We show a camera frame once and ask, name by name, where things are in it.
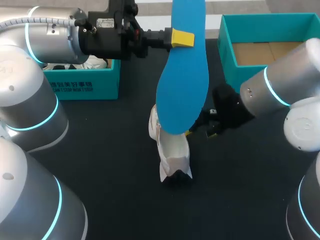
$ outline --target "black cable connector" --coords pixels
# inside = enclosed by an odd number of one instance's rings
[[[76,27],[83,27],[88,30],[90,33],[95,34],[97,29],[88,21],[88,19],[77,19],[74,21]]]

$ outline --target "yellow clip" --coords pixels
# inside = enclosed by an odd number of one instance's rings
[[[192,131],[186,131],[185,133],[184,133],[186,136],[188,136],[188,135],[190,135],[190,134],[192,134]]]
[[[193,33],[172,28],[171,45],[173,48],[193,47],[195,45],[195,35]]]

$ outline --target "label sticker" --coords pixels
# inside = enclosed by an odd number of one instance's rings
[[[55,93],[81,93],[94,91],[93,84],[91,81],[50,82],[50,85]]]
[[[96,27],[104,29],[114,28],[115,20],[113,18],[98,18],[96,20]]]

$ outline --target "cardboard box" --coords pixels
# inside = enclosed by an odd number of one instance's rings
[[[295,49],[301,42],[250,42],[233,43],[239,66],[269,65]]]
[[[243,82],[311,38],[320,38],[315,13],[223,15],[218,50],[225,80],[239,92]]]
[[[43,72],[59,100],[115,100],[118,98],[121,62],[108,59],[108,63],[108,68],[103,69]]]

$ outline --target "cable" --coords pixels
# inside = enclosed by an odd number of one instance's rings
[[[56,24],[64,27],[75,27],[76,20],[50,17],[20,17],[0,22],[0,30],[18,24]]]
[[[55,24],[64,27],[83,27],[95,33],[96,28],[88,22],[88,19],[60,19],[51,17],[20,17],[0,22],[0,30],[18,24]]]

